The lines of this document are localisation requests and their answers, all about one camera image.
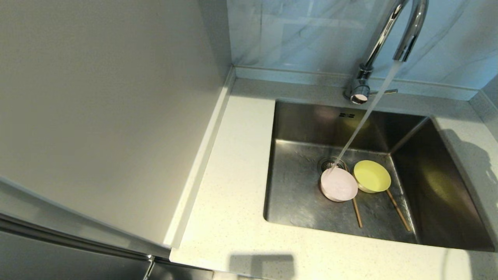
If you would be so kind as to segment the yellow plastic bowl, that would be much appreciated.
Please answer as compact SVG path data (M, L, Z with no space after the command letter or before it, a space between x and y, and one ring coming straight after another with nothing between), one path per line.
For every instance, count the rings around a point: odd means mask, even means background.
M388 170L375 161L359 161L354 165L353 176L358 187L365 193L380 193L391 187Z

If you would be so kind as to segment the pink plastic bowl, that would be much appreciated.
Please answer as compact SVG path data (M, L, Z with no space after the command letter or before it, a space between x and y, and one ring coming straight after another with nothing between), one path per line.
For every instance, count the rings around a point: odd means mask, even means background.
M325 170L320 177L319 186L325 197L334 202L349 201L359 191L352 174L339 167Z

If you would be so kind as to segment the chrome door trim strip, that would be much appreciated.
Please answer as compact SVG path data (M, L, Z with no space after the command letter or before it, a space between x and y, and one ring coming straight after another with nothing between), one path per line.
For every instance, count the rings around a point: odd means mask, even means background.
M93 253L100 253L129 259L138 259L140 261L154 261L154 257L152 255L123 249L117 246L107 245L98 241L76 237L57 230L51 230L47 227L35 225L33 223L26 222L6 214L0 214L0 231L5 231L7 233L12 233L15 235L17 234L18 236L38 241L53 243L59 246L87 250Z

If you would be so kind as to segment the wooden chopstick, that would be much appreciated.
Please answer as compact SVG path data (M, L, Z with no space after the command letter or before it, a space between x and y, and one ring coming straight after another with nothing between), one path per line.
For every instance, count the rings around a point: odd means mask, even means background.
M352 204L353 204L354 213L356 215L356 220L358 222L359 228L363 228L363 222L362 222L361 215L360 215L360 212L359 212L358 204L356 202L356 197L354 197L352 199Z
M394 207L395 211L397 212L397 215L398 215L398 216L399 216L399 218L401 219L401 222L403 223L403 225L404 225L404 227L405 227L406 231L409 231L409 232L410 232L410 231L412 231L412 230L411 230L411 227L410 227L410 226L409 226L409 224L407 223L406 218L405 218L405 216L403 215L403 213L402 213L402 211L401 211L401 209L400 209L399 205L397 204L396 200L394 199L394 196L392 195L391 190L387 189L387 190L386 190L386 193L387 193L387 195L388 195L389 199L391 200L391 202L392 202L392 204L393 204L393 207Z

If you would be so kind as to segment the grey tall cabinet door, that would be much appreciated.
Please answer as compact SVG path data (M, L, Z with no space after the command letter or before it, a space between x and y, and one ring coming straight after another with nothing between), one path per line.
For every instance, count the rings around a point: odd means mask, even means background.
M0 177L0 214L168 259L171 250L81 215ZM0 280L142 280L148 261L93 253L0 231Z

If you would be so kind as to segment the stainless steel sink basin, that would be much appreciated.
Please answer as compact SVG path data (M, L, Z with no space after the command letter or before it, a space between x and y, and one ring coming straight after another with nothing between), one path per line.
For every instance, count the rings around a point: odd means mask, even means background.
M263 216L282 225L463 250L498 252L455 163L449 142L427 116L374 111L345 152L349 172L375 161L391 175L391 190L412 231L406 231L385 192L359 191L356 202L322 193L317 163L337 157L364 110L278 101L275 105Z

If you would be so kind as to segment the running water stream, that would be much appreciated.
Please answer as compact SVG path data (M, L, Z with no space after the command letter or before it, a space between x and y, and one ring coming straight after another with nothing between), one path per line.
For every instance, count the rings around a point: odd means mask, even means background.
M403 62L402 61L394 61L393 65L391 66L391 69L389 73L387 74L384 82L382 83L381 87L377 91L377 95L375 95L371 105L368 107L366 113L363 115L362 119L360 120L358 126L354 130L354 133L352 133L351 137L349 138L348 142L344 145L343 149L341 150L340 154L337 157L337 160L333 163L331 166L330 170L333 171L336 169L338 162L341 161L343 155L345 154L346 150L350 147L351 143L353 140L356 138L356 135L360 132L361 128L364 126L365 122L368 120L370 114L372 113L373 109L375 106L379 103L381 97L385 94L387 88L389 87L390 83L393 81L395 78L395 75L397 72L400 70L400 67L402 66Z

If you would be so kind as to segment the chrome gooseneck faucet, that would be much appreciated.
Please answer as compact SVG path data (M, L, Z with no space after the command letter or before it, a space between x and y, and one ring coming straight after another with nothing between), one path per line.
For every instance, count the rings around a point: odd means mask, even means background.
M380 54L381 48L385 45L401 12L409 2L412 3L409 20L393 55L393 60L395 61L406 62L408 60L421 34L429 8L429 0L394 0L387 15L372 36L366 55L359 62L358 72L353 76L350 84L343 92L344 97L351 103L362 105L368 101L369 97L376 95L375 92L370 90L368 84L374 70L374 62Z

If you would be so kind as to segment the beige tall cabinet side panel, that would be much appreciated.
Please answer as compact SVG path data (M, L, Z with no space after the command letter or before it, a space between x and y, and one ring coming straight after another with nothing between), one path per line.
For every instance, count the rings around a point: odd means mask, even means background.
M176 247L231 65L226 0L0 0L0 180Z

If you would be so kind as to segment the grey base cabinet front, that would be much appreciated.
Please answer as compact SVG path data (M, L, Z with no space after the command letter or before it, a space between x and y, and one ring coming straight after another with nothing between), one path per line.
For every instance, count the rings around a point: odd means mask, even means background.
M147 280L212 280L213 276L212 270L156 259Z

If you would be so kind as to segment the round metal drain strainer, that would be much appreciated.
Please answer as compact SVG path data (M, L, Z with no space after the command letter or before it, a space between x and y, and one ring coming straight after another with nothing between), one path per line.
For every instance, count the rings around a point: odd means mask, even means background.
M347 166L347 163L338 159L337 157L329 156L319 159L317 163L318 173L322 174L325 170L328 170L334 165L338 168L341 168L342 170L349 172L349 167Z

